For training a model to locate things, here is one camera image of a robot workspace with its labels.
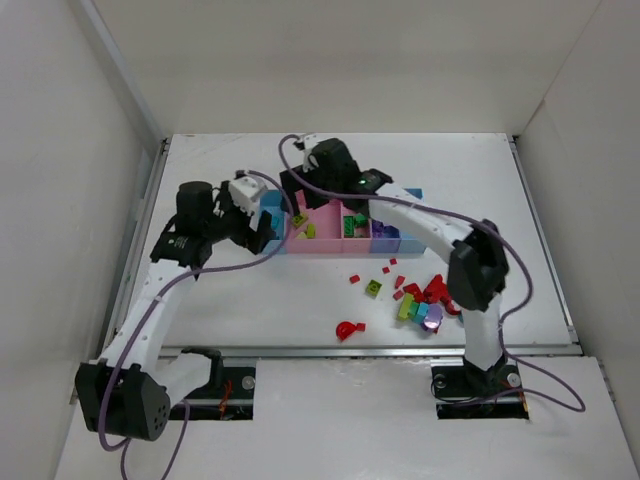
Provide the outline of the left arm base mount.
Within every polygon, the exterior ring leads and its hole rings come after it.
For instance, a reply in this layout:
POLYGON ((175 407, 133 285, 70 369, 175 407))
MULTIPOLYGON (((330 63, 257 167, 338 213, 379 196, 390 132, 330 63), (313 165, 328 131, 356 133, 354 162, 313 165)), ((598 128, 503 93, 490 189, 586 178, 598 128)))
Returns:
POLYGON ((249 421, 254 414, 256 364, 225 360, 218 349, 187 347, 190 355, 207 367, 207 380, 185 396, 190 421, 249 421))

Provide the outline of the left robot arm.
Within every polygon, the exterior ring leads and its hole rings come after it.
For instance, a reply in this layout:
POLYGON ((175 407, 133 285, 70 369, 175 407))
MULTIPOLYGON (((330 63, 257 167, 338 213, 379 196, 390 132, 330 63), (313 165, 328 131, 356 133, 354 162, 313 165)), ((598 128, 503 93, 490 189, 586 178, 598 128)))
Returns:
POLYGON ((75 390, 88 430, 102 447, 108 436, 154 441, 171 410, 190 393, 221 378, 222 360, 211 347, 188 347, 165 367, 157 365, 178 307, 203 274, 215 244, 231 240, 267 260, 274 239, 270 213, 260 201, 276 182, 240 171, 214 187, 204 181, 179 186, 174 214, 151 254, 146 279, 126 319, 100 356, 82 363, 75 390))

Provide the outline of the purple lego brick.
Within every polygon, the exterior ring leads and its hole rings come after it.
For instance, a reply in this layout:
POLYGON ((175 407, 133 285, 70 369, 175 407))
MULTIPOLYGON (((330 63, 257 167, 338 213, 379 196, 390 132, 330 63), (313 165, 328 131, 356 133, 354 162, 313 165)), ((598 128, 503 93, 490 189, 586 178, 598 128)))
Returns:
POLYGON ((371 232, 373 238, 399 238, 399 231, 392 225, 385 224, 378 220, 371 221, 371 232))

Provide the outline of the lime square lego brick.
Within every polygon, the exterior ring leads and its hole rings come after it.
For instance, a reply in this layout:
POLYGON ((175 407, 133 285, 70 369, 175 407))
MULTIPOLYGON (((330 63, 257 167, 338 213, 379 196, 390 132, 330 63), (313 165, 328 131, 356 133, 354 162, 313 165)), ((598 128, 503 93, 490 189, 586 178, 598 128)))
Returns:
POLYGON ((380 282, 376 280, 370 280, 365 288, 365 293, 372 298, 376 298, 379 295, 381 288, 382 284, 380 282))

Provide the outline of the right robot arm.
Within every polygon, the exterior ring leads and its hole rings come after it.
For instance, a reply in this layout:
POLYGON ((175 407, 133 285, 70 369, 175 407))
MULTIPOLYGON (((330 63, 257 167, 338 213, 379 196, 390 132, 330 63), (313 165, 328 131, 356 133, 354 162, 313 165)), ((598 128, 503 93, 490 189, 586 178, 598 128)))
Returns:
POLYGON ((307 208, 336 199, 348 209, 409 234, 447 265, 446 286, 460 308, 465 331, 463 364, 458 371, 469 393, 495 391, 506 371, 499 337, 501 293, 509 271, 496 226, 428 206, 377 169, 361 169, 346 144, 329 138, 288 135, 303 154, 297 167, 286 166, 281 182, 290 201, 298 192, 307 208))

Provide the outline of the red dome lego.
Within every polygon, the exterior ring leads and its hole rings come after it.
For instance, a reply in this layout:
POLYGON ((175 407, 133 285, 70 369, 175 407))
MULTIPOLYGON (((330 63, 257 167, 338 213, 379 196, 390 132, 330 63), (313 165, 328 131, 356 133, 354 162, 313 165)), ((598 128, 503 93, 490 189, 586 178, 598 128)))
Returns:
POLYGON ((335 334, 340 342, 344 342, 355 333, 365 332, 366 324, 362 322, 353 323, 349 321, 340 322, 335 329, 335 334))

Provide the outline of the green lego row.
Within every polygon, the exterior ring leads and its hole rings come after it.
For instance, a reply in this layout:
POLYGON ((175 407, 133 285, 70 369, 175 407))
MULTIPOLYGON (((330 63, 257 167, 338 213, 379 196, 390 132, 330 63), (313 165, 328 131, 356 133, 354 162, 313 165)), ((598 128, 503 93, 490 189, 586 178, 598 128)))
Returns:
POLYGON ((368 229, 368 219, 362 214, 343 216, 343 236, 345 238, 363 238, 368 229))

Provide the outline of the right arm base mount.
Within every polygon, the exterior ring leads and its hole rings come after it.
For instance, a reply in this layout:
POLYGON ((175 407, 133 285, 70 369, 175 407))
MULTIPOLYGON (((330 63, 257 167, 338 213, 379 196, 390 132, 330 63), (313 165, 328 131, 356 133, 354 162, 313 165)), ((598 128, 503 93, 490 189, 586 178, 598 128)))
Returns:
POLYGON ((437 365, 431 373, 439 420, 529 419, 516 365, 506 364, 488 374, 464 365, 437 365))

